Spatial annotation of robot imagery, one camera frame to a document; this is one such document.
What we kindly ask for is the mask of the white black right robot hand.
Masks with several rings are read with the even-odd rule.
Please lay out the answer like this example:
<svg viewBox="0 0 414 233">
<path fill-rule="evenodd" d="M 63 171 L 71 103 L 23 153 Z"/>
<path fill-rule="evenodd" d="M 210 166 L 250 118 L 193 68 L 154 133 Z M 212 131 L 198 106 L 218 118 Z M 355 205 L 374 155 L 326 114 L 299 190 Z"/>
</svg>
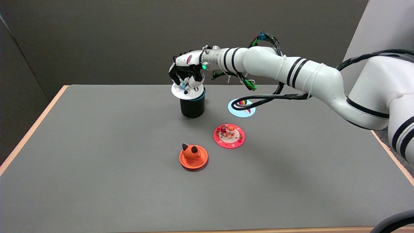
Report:
<svg viewBox="0 0 414 233">
<path fill-rule="evenodd" d="M 206 63 L 202 62 L 202 50 L 190 50 L 173 57 L 173 64 L 169 70 L 171 80 L 179 87 L 184 84 L 184 90 L 198 91 L 199 86 L 204 82 Z"/>
</svg>

